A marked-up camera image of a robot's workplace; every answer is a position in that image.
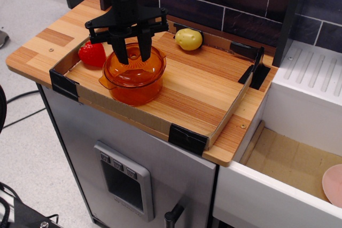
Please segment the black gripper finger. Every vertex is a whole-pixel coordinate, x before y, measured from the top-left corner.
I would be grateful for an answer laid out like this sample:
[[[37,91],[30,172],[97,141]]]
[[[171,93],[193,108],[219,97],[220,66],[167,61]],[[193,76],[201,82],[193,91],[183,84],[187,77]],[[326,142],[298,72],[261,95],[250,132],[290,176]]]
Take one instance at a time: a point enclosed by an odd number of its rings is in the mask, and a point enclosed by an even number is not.
[[[147,61],[151,56],[152,36],[150,29],[140,29],[138,32],[137,39],[142,61]]]
[[[124,38],[112,37],[110,40],[112,49],[121,64],[128,65],[128,54],[126,49],[126,42]]]

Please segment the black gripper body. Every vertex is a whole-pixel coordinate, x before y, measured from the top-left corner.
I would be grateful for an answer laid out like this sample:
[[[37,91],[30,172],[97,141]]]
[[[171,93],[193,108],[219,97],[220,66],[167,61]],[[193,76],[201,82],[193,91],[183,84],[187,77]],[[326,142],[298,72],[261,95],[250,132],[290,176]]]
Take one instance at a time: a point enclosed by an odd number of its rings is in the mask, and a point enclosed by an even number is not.
[[[167,14],[165,8],[142,6],[137,0],[111,0],[111,7],[85,27],[91,43],[110,44],[112,37],[137,38],[140,29],[150,29],[153,36],[168,31]]]

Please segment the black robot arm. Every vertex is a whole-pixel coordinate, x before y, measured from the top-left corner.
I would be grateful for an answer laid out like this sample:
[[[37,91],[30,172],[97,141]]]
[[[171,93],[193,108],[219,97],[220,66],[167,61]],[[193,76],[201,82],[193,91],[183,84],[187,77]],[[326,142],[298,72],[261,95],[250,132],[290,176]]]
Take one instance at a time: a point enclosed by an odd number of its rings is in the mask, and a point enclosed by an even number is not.
[[[108,0],[110,10],[85,23],[92,44],[112,46],[118,61],[129,64],[125,39],[136,37],[143,62],[151,56],[152,37],[168,30],[166,8],[146,7],[138,0]]]

